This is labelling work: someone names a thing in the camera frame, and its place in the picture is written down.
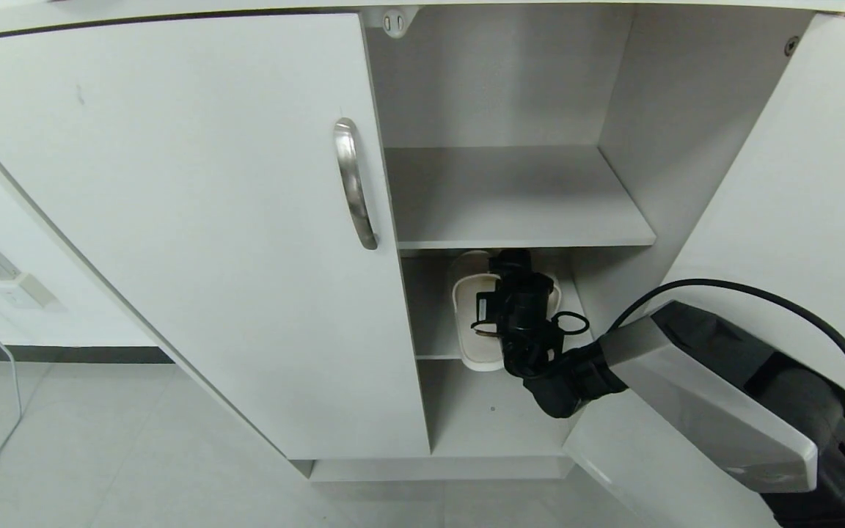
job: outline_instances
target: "wall outlet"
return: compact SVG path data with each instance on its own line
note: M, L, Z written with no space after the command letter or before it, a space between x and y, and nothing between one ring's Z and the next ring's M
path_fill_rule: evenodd
M34 275L21 274L10 281L0 281L0 297L14 308L43 310L54 295Z

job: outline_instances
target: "cabinet door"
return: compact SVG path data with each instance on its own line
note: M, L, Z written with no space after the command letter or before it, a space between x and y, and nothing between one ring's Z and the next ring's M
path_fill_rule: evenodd
M802 36L665 282L691 277L770 290L845 335L844 18L818 15ZM723 315L845 387L841 352L796 315L707 287L668 292L651 306L670 298ZM654 525L777 526L758 495L718 470L637 395L590 405L566 450Z
M0 162L289 458L429 453L356 14L0 37Z

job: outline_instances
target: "gray tile floor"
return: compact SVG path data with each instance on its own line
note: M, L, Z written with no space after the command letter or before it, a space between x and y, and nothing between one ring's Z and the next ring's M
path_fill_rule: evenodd
M0 528L642 525L576 469L556 482L309 484L170 364L19 364ZM14 420L0 362L0 441Z

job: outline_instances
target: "cabinet handle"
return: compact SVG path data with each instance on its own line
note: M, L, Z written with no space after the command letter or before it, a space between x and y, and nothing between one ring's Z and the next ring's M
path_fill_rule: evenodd
M345 185L345 199L351 211L354 229L361 238L365 249L376 249L376 237L367 214L367 204L363 198L361 173L358 171L358 148L354 141L356 125L347 117L340 118L334 124L334 150L338 154L338 168L341 169L341 183Z

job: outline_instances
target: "white cabinet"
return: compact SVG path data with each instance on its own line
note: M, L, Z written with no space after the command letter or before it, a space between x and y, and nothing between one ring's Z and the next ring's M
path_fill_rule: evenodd
M341 117L373 251L343 195ZM0 162L289 458L429 454L358 16L0 39Z

